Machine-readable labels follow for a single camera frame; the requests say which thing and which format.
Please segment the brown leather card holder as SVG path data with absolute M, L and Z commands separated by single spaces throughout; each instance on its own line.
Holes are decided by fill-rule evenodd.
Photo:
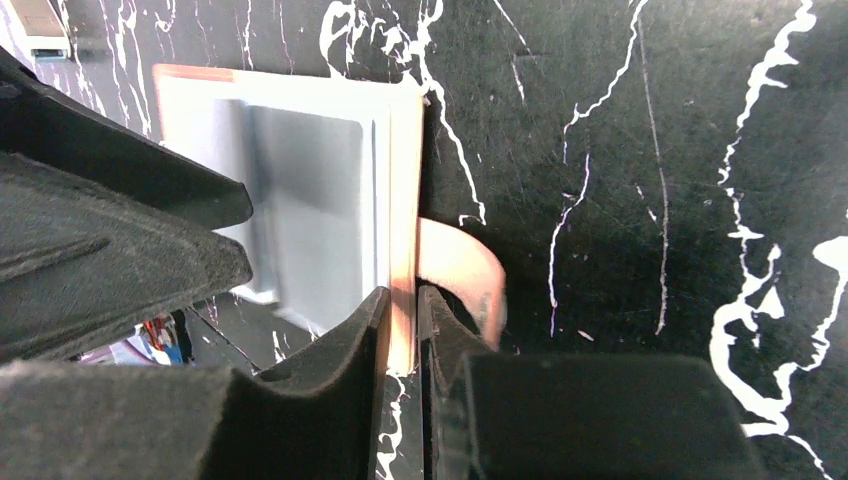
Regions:
M 171 150 L 243 184 L 253 212 L 223 227 L 252 278 L 234 293 L 323 334 L 375 288 L 392 295 L 388 365 L 416 359 L 416 292 L 451 292 L 496 348 L 506 273 L 470 234 L 419 214 L 426 93 L 376 83 L 175 64 L 153 68 Z

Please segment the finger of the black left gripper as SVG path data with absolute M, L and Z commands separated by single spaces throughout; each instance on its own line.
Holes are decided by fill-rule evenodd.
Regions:
M 242 183 L 82 106 L 7 51 L 1 53 L 1 148 L 208 229 L 253 214 Z
M 1 357 L 66 358 L 245 283 L 234 240 L 19 154 L 1 157 Z

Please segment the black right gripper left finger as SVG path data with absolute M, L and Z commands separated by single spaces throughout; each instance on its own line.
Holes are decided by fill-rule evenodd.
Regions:
M 201 479 L 371 479 L 391 298 L 375 288 L 341 324 L 255 376 L 202 378 L 212 414 Z

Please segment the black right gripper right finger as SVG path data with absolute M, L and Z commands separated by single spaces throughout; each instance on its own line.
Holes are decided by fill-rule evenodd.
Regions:
M 498 355 L 454 315 L 441 292 L 418 293 L 422 383 L 432 479 L 515 479 L 514 394 L 482 368 Z

